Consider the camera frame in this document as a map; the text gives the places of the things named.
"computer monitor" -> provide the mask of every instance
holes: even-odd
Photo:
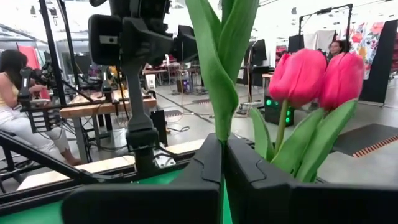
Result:
[[[193,28],[190,26],[178,26],[178,34],[174,39],[174,52],[172,55],[177,62],[191,62],[198,60],[197,42]]]

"white clothing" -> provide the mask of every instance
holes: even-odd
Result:
[[[54,128],[46,133],[33,133],[29,118],[20,110],[21,106],[14,109],[0,106],[0,130],[14,133],[36,149],[65,162],[65,158],[61,155],[61,152],[69,149],[65,131],[62,128]]]
[[[314,34],[304,34],[304,47],[329,52],[329,45],[332,43],[335,33],[335,30],[319,30]]]

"camera mount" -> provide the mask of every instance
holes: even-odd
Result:
[[[90,1],[94,7],[104,3]],[[133,117],[129,120],[126,139],[129,152],[136,158],[139,172],[157,169],[154,151],[159,133],[144,107],[139,74],[149,63],[159,65],[173,47],[172,34],[163,23],[169,0],[109,0],[111,16],[92,15],[89,19],[91,59],[98,65],[120,66],[127,79]]]

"white pants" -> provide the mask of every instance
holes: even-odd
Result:
[[[29,118],[20,109],[20,106],[14,109],[0,106],[0,130],[14,133],[36,149],[65,162],[61,153],[70,149],[65,131],[54,128],[46,133],[33,133]]]

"long dark hair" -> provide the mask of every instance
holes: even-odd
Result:
[[[1,52],[0,58],[0,72],[7,73],[10,81],[20,90],[22,86],[20,70],[27,65],[26,55],[18,50],[5,50]]]

